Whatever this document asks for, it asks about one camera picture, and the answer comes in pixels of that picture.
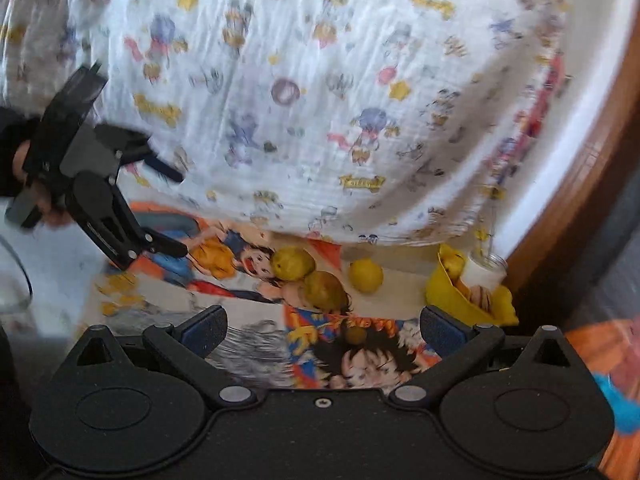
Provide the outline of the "person's left hand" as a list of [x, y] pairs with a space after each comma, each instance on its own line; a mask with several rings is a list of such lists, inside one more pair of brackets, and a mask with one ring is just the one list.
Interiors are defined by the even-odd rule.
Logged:
[[13, 157], [13, 174], [17, 181], [28, 189], [29, 194], [35, 201], [35, 205], [42, 214], [41, 220], [52, 228], [67, 226], [73, 221], [70, 214], [58, 206], [53, 206], [48, 190], [38, 181], [27, 182], [27, 174], [23, 170], [24, 161], [30, 148], [30, 142], [23, 142], [16, 150]]

